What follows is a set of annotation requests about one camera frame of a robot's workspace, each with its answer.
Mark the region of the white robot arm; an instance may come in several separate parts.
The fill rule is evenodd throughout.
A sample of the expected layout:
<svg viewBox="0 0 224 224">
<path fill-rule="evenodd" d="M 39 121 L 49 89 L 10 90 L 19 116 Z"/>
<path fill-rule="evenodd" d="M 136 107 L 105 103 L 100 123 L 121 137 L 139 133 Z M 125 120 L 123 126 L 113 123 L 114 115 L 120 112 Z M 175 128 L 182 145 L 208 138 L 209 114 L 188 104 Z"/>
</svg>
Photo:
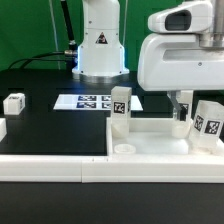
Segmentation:
<svg viewBox="0 0 224 224">
<path fill-rule="evenodd" d="M 83 0 L 84 39 L 75 77 L 99 82 L 127 74 L 119 41 L 118 0 Z M 148 18 L 137 80 L 146 91 L 166 91 L 177 112 L 183 90 L 224 89 L 224 0 L 187 0 Z"/>
</svg>

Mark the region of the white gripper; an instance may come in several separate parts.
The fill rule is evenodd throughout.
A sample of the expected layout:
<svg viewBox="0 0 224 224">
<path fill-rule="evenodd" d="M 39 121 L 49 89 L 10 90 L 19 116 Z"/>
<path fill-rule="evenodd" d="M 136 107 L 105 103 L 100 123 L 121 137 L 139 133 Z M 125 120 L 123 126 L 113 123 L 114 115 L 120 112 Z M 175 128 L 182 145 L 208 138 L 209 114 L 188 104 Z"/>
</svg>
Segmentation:
<svg viewBox="0 0 224 224">
<path fill-rule="evenodd" d="M 150 34 L 141 46 L 137 80 L 145 91 L 168 91 L 173 117 L 185 121 L 180 90 L 223 90 L 224 50 L 201 48 L 193 34 Z"/>
</svg>

